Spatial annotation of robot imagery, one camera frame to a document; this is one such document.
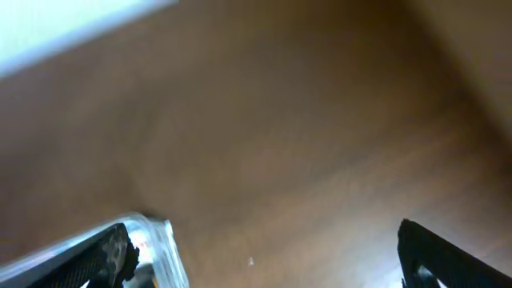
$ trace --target wood grain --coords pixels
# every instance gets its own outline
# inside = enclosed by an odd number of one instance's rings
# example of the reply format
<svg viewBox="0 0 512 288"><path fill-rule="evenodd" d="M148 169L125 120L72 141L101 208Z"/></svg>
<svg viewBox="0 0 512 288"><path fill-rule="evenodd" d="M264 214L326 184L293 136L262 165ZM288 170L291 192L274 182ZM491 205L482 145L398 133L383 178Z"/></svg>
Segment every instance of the wood grain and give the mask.
<svg viewBox="0 0 512 288"><path fill-rule="evenodd" d="M407 15L190 1L3 79L2 262L141 210L192 287L396 286L402 218L512 274L509 147Z"/></svg>

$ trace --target brown wood surface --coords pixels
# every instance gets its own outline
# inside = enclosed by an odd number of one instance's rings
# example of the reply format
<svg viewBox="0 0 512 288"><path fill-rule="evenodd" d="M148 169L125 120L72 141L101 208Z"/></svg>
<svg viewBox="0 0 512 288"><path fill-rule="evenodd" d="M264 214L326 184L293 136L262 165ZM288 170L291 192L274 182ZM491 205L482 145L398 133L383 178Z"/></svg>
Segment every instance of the brown wood surface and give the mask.
<svg viewBox="0 0 512 288"><path fill-rule="evenodd" d="M399 2L182 2L1 80L0 132L2 262L140 210L192 287L394 287L402 218L512 274L509 147Z"/></svg>

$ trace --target transparent plastic piece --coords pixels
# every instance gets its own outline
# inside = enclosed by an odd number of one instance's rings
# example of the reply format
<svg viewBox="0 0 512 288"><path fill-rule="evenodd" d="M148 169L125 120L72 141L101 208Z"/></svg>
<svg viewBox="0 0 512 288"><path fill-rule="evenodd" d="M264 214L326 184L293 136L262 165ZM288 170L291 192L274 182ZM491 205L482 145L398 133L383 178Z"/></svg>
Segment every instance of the transparent plastic piece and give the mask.
<svg viewBox="0 0 512 288"><path fill-rule="evenodd" d="M152 281L160 288L188 288L189 281L179 257L169 220L146 218L131 213L106 222L92 230L68 238L45 249L12 262L0 268L0 283L30 270L69 248L87 240L113 224L123 223L128 230L130 240L140 249L139 264L135 277L125 282L126 288L137 288L143 281Z"/></svg>

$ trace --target wooden floor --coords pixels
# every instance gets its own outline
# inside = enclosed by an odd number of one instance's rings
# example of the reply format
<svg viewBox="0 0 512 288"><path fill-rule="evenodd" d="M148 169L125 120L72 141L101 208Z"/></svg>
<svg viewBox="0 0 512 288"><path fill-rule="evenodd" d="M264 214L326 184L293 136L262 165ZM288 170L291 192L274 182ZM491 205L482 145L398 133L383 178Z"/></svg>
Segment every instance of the wooden floor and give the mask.
<svg viewBox="0 0 512 288"><path fill-rule="evenodd" d="M399 287L402 218L512 274L510 147L434 43L399 2L190 1L3 79L2 262L139 210L192 287Z"/></svg>

